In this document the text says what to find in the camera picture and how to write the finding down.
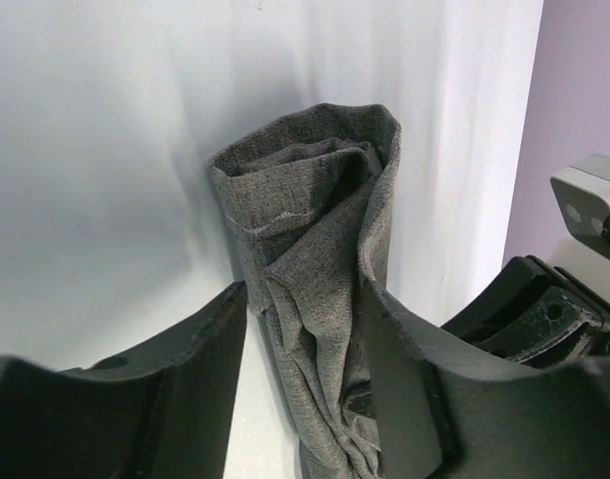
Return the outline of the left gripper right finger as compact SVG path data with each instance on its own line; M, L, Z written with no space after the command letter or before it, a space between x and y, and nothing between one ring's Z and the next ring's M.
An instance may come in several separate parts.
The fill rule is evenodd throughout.
M498 358L362 290L388 478L610 478L610 357L548 369Z

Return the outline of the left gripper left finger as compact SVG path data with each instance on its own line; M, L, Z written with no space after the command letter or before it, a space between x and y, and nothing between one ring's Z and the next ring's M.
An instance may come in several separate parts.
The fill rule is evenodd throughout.
M237 281L94 366L0 356L0 478L220 478L247 328Z

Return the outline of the grey cloth napkin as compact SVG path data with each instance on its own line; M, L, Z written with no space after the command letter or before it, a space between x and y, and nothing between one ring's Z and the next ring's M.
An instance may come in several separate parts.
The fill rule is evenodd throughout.
M379 478L363 286L385 284L401 126L383 105L319 104L218 152L211 167L267 326L312 478Z

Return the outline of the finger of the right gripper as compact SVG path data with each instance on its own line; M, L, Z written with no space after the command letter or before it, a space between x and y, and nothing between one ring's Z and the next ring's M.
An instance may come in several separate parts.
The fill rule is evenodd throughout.
M538 369L610 356L610 303L534 255L512 258L442 328L494 356Z

